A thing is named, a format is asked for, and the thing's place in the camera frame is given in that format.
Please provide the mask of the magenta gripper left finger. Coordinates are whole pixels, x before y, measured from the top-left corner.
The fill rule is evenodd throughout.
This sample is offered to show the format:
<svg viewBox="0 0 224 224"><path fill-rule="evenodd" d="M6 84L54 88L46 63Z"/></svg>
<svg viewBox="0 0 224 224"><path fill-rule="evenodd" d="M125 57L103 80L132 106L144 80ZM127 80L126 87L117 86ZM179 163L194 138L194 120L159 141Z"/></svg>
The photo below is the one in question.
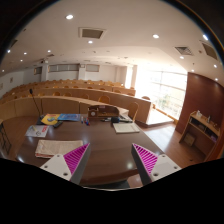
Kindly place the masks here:
<svg viewBox="0 0 224 224"><path fill-rule="evenodd" d="M90 152L90 144L87 143L65 155L54 155L41 166L41 169L72 183L79 184L89 159Z"/></svg>

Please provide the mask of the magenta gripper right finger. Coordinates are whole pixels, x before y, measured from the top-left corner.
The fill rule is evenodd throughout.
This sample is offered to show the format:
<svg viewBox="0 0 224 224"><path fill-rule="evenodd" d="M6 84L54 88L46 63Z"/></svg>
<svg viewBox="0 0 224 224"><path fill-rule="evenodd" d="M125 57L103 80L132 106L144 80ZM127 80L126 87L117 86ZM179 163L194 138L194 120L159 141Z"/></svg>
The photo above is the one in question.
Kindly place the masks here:
<svg viewBox="0 0 224 224"><path fill-rule="evenodd" d="M143 185L180 170L180 167L166 154L157 155L135 143L132 144L131 153Z"/></svg>

